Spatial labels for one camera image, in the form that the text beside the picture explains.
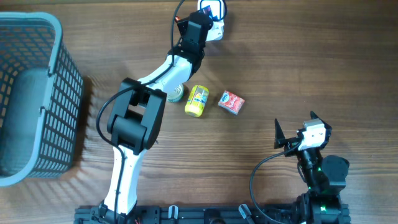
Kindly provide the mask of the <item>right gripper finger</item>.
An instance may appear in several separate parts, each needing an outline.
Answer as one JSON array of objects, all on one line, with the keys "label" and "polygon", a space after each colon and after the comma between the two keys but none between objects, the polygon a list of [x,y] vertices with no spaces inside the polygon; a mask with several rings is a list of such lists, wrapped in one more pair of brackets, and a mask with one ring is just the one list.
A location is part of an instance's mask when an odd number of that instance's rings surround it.
[{"label": "right gripper finger", "polygon": [[274,120],[274,126],[275,126],[274,149],[282,148],[286,144],[286,138],[277,119]]},{"label": "right gripper finger", "polygon": [[319,120],[324,124],[325,129],[326,129],[329,133],[332,131],[332,127],[331,127],[328,123],[326,123],[324,120],[322,120],[321,118],[319,118],[319,117],[315,114],[314,111],[311,111],[311,112],[310,112],[310,117],[311,117],[312,119],[319,119]]}]

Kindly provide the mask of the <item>red tissue pack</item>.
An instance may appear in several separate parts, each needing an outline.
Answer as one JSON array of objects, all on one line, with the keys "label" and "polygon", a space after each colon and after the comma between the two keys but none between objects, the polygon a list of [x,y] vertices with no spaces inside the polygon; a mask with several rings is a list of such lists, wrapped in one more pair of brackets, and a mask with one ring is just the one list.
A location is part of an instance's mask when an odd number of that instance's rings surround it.
[{"label": "red tissue pack", "polygon": [[237,115],[242,108],[245,100],[234,93],[225,90],[218,102],[218,106],[226,109],[232,114]]}]

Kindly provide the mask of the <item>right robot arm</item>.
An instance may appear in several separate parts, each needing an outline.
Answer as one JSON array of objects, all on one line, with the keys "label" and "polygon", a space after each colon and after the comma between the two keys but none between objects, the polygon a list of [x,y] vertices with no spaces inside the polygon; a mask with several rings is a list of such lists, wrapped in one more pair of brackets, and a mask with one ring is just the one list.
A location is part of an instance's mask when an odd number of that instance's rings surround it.
[{"label": "right robot arm", "polygon": [[308,191],[292,203],[288,223],[350,223],[349,208],[340,192],[346,187],[349,161],[343,157],[323,157],[321,150],[328,144],[332,127],[313,111],[311,119],[297,130],[296,137],[286,138],[277,120],[274,147],[283,148],[286,157],[298,159],[298,170]]}]

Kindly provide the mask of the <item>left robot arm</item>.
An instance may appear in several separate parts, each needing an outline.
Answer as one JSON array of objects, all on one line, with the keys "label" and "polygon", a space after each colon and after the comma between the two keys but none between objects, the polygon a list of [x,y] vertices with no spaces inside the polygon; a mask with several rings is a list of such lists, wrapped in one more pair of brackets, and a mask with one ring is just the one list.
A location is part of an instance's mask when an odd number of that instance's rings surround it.
[{"label": "left robot arm", "polygon": [[165,62],[150,75],[125,78],[119,91],[104,105],[114,103],[107,123],[114,165],[110,188],[99,206],[107,223],[127,223],[137,203],[137,183],[145,153],[160,132],[167,95],[188,81],[200,68],[208,31],[214,20],[200,9],[184,19],[174,18],[181,38],[172,44]]}]

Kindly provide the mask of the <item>white barcode scanner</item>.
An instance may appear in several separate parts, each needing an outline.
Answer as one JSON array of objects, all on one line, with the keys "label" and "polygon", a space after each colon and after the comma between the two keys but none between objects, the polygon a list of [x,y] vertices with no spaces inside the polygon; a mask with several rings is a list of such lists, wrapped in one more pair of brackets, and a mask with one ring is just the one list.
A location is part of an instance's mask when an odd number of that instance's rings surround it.
[{"label": "white barcode scanner", "polygon": [[217,17],[213,21],[212,28],[208,31],[206,41],[221,40],[224,32],[224,18],[227,15],[228,8],[225,0],[198,0],[197,9],[201,7],[211,6],[214,16]]}]

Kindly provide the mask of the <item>silver tin can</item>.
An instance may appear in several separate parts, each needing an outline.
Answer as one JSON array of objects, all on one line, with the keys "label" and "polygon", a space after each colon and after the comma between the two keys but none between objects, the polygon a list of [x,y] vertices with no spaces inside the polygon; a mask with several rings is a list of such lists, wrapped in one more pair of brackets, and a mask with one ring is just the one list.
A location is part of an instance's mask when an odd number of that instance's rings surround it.
[{"label": "silver tin can", "polygon": [[183,84],[179,84],[173,92],[167,94],[167,101],[170,103],[179,102],[184,96],[185,87]]}]

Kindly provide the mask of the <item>yellow mentos bottle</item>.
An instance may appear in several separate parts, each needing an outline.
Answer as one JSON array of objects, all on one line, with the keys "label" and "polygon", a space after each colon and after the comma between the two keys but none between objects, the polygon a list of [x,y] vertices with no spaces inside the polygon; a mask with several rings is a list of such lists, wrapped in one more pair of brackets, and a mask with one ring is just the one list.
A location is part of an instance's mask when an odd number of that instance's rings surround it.
[{"label": "yellow mentos bottle", "polygon": [[209,96],[209,89],[202,85],[195,85],[188,97],[185,105],[186,114],[193,117],[200,117],[203,114],[207,99]]}]

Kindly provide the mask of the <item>grey plastic basket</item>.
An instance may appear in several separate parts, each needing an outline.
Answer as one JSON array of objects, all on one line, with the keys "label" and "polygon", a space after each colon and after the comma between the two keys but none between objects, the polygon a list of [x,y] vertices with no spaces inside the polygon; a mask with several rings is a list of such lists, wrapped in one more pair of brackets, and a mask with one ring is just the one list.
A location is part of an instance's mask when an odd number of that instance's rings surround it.
[{"label": "grey plastic basket", "polygon": [[84,82],[46,12],[1,13],[1,186],[73,164]]}]

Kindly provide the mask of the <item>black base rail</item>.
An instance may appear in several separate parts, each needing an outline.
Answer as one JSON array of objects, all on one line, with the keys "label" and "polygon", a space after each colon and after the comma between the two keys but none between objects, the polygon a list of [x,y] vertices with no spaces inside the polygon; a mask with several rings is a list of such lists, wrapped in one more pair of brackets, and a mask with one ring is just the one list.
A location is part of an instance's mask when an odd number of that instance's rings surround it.
[{"label": "black base rail", "polygon": [[[243,217],[238,207],[177,207],[173,211],[172,207],[158,206],[138,206],[133,209],[131,215],[126,215],[123,223],[140,224],[206,224],[210,218],[218,218],[224,223],[257,223],[265,224],[271,221],[266,219],[256,208],[249,208],[250,215]],[[331,224],[350,224],[351,217],[347,205],[343,205],[342,211],[323,206],[319,213],[310,212],[313,220],[307,223],[331,223]],[[114,216],[107,213],[104,217],[100,216],[99,206],[84,206],[75,210],[74,224],[90,223],[112,223]]]}]

